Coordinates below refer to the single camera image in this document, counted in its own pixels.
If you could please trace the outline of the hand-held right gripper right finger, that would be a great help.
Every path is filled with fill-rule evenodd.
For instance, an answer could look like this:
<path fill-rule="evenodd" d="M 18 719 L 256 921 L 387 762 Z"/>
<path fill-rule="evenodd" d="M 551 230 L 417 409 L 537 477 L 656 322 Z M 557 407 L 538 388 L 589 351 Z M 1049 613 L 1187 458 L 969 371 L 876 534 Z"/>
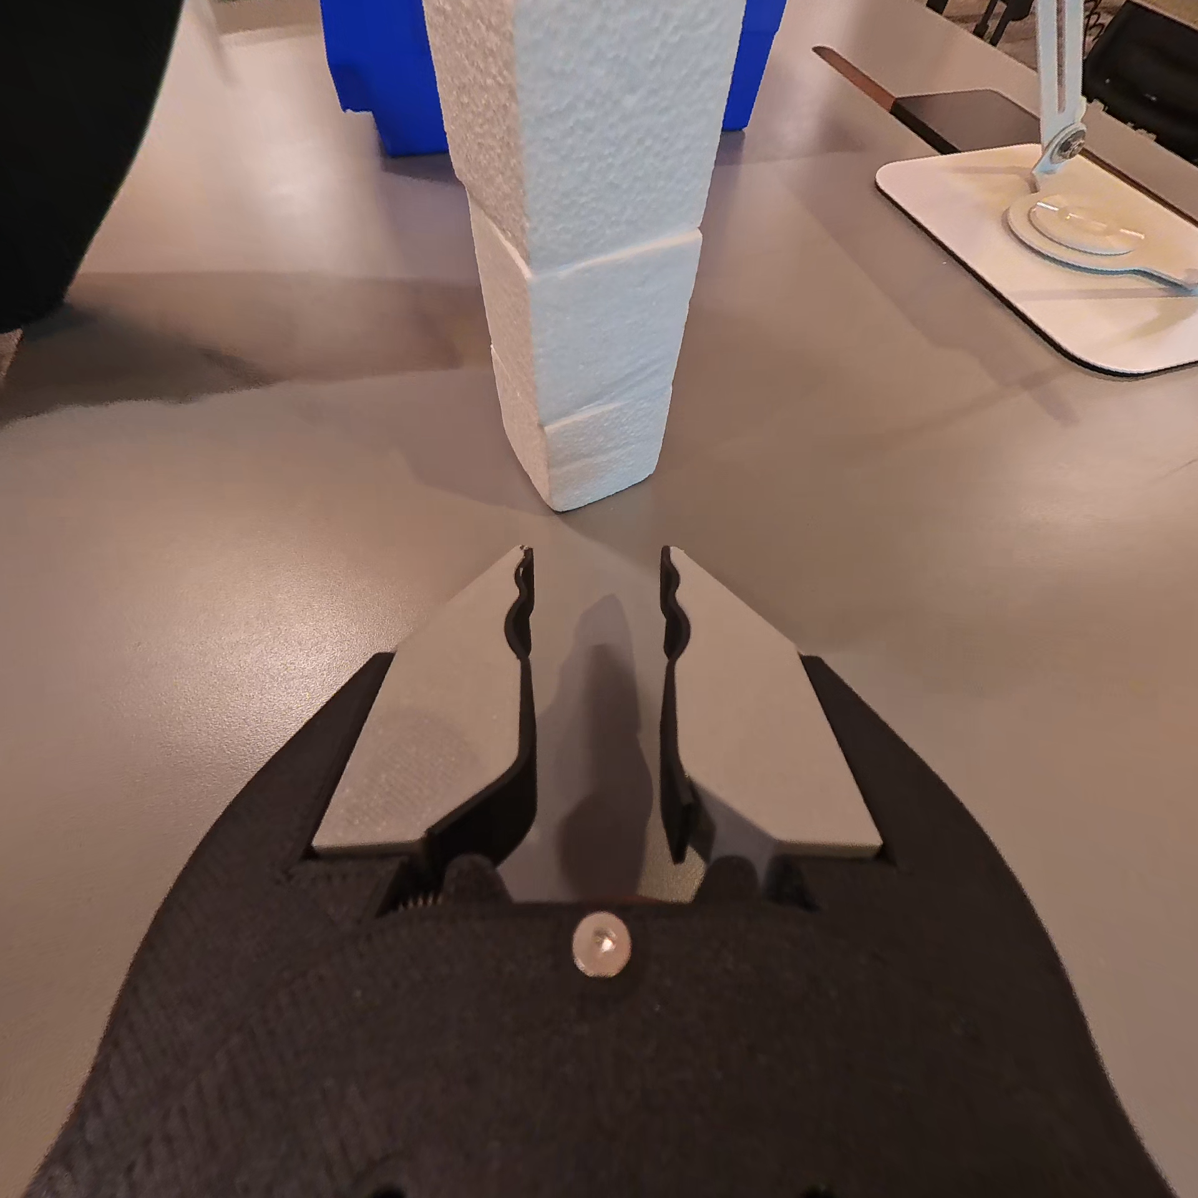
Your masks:
<path fill-rule="evenodd" d="M 682 548 L 661 555 L 661 810 L 699 894 L 769 894 L 805 860 L 879 859 L 868 809 L 798 646 Z"/>

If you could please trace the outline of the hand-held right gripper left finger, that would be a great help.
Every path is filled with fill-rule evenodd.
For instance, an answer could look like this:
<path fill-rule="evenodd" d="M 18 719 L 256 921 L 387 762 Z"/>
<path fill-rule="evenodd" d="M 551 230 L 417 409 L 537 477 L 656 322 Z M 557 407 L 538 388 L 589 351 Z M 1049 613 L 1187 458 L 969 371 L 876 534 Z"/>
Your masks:
<path fill-rule="evenodd" d="M 505 862 L 537 812 L 534 552 L 520 545 L 395 649 L 313 839 L 321 857 Z"/>

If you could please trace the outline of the white hard foam cube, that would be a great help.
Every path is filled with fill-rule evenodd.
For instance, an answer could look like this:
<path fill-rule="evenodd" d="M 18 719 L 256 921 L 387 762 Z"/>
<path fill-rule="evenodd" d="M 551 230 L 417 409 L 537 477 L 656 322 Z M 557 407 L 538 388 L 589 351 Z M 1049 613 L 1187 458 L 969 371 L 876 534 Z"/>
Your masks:
<path fill-rule="evenodd" d="M 428 2 L 448 150 L 534 271 L 696 230 L 735 2 Z"/>
<path fill-rule="evenodd" d="M 567 265 L 531 267 L 471 203 L 501 404 L 549 425 L 641 382 L 671 382 L 702 234 L 688 230 Z"/>
<path fill-rule="evenodd" d="M 548 508 L 564 514 L 632 488 L 655 472 L 672 385 L 594 404 L 548 424 L 491 351 L 504 432 Z"/>

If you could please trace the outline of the person's left forearm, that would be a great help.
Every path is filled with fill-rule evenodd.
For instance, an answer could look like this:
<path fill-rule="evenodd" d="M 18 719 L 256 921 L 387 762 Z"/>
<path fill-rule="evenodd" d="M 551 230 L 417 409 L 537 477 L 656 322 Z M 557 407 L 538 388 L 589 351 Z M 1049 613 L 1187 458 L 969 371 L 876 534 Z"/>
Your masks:
<path fill-rule="evenodd" d="M 182 2 L 2 3 L 2 332 L 65 300 L 160 94 Z"/>

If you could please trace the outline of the white wooden document stand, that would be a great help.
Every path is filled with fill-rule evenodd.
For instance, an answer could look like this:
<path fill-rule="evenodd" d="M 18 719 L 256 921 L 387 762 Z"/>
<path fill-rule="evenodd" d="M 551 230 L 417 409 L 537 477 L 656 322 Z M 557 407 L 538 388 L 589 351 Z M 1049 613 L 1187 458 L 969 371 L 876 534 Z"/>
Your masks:
<path fill-rule="evenodd" d="M 899 160 L 878 188 L 1080 365 L 1197 361 L 1197 233 L 1084 154 L 1084 4 L 1039 3 L 1037 144 Z"/>

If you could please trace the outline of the black phone on table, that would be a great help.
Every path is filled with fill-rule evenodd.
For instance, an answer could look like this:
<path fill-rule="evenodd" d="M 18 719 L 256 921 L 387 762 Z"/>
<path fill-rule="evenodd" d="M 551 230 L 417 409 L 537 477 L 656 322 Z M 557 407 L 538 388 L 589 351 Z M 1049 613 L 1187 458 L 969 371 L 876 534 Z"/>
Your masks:
<path fill-rule="evenodd" d="M 897 96 L 889 111 L 943 156 L 1040 143 L 1039 119 L 993 89 Z"/>

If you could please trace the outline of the blue plastic bin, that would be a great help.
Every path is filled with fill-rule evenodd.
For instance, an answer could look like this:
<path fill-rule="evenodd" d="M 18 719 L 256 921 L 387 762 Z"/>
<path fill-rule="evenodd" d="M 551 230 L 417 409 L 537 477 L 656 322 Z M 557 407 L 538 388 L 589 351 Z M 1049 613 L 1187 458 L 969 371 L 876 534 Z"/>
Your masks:
<path fill-rule="evenodd" d="M 748 127 L 786 2 L 748 2 L 723 131 Z M 390 157 L 447 154 L 421 2 L 321 2 L 324 50 L 340 106 L 368 113 Z"/>

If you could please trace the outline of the black office chair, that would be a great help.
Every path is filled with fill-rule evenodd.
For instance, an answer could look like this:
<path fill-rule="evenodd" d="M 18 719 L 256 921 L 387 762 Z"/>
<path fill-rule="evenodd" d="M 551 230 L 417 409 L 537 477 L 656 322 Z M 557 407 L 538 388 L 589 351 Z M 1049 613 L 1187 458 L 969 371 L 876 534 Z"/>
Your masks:
<path fill-rule="evenodd" d="M 1086 54 L 1083 93 L 1197 163 L 1197 32 L 1188 20 L 1148 3 L 1123 3 Z"/>

